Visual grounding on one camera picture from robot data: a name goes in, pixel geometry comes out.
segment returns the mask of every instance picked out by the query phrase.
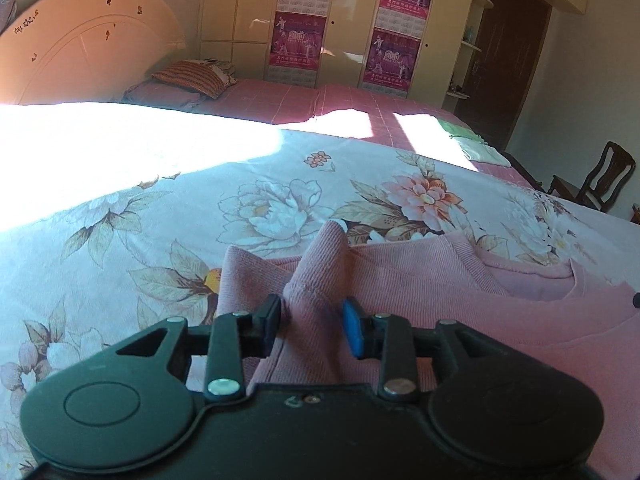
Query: headboard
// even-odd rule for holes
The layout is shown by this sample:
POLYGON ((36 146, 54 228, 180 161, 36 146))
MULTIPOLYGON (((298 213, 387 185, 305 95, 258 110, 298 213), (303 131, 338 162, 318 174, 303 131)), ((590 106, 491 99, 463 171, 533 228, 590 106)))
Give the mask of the headboard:
POLYGON ((0 104, 119 100, 185 48, 162 0, 40 0, 0 36, 0 104))

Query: pillow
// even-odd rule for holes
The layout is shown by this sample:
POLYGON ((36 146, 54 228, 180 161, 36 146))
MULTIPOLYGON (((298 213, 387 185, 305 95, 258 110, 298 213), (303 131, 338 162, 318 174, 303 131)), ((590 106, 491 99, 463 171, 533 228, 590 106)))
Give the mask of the pillow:
POLYGON ((212 99, 217 99, 222 92, 238 82, 213 62, 199 60, 179 61, 153 73, 151 77, 171 85, 197 90, 212 99))
POLYGON ((185 90, 159 81, 144 81, 132 86, 124 93, 126 103, 170 108, 171 110, 191 110, 207 100, 199 92, 185 90))

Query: wooden door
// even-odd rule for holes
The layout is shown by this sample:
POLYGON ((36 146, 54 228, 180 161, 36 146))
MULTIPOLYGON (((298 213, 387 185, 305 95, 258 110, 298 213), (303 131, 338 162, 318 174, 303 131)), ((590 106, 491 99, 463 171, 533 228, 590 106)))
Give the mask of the wooden door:
POLYGON ((503 150, 527 96, 551 7, 542 0, 491 0, 478 32, 456 115, 490 145, 503 150))

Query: pink bed sheet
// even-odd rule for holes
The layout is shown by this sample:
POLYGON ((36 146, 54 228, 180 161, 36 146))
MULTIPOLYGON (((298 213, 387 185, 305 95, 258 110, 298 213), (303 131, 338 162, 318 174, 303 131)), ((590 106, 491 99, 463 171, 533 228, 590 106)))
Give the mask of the pink bed sheet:
POLYGON ((314 116, 318 90, 243 79, 193 112, 269 124, 305 123, 314 116))
MULTIPOLYGON (((345 136, 415 152, 397 116, 426 114, 466 126, 454 114, 406 99, 340 85, 319 90, 252 79, 241 80, 216 100, 192 112, 282 124, 288 128, 345 136)), ((477 171, 529 187, 514 168, 473 162, 477 171)))

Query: pink sweater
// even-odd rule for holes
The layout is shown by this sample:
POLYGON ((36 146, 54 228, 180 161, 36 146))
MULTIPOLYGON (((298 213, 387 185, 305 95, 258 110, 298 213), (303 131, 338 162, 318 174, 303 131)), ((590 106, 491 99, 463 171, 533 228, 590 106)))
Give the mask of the pink sweater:
MULTIPOLYGON (((349 247, 328 222, 302 258, 266 261, 228 250, 218 313, 257 306, 269 292, 284 297, 283 328, 271 357, 249 370, 251 384, 375 386, 379 363, 354 359, 342 332, 347 296, 370 314, 397 314, 415 327, 456 319, 596 391, 605 425, 590 465, 612 480, 640 474, 640 311, 626 283, 609 286, 574 262, 511 262, 458 233, 349 247)), ((418 369, 422 389, 434 388, 430 361, 418 360, 418 369)))

